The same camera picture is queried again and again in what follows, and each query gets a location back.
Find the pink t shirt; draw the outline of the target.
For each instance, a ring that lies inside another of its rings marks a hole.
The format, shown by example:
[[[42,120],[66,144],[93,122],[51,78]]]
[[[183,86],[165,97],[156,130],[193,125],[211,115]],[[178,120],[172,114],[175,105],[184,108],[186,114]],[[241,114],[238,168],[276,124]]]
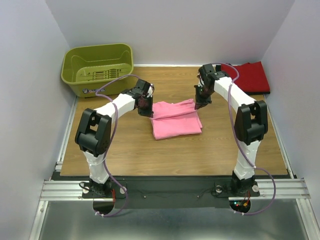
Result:
[[[153,104],[150,119],[156,140],[202,133],[202,123],[190,98],[178,103],[160,101]]]

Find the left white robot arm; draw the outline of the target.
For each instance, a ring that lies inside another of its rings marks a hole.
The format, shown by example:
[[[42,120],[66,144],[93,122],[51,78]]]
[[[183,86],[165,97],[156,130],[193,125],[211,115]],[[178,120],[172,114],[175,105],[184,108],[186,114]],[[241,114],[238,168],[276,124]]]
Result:
[[[75,135],[75,143],[83,152],[89,167],[89,184],[82,185],[83,190],[101,197],[112,192],[110,174],[105,166],[118,120],[135,109],[140,116],[151,118],[154,113],[154,90],[153,84],[138,79],[133,88],[123,90],[115,99],[97,92],[97,96],[108,99],[109,103],[83,111]]]

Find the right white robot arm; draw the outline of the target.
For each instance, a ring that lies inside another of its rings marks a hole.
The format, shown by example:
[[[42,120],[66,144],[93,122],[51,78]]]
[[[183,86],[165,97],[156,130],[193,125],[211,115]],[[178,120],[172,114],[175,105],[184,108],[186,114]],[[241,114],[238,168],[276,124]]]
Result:
[[[212,102],[211,95],[218,93],[228,103],[231,129],[238,147],[236,165],[232,171],[229,191],[241,195],[252,190],[255,184],[256,156],[264,135],[268,132],[267,104],[257,101],[241,90],[224,71],[216,71],[210,64],[202,65],[195,85],[195,110]]]

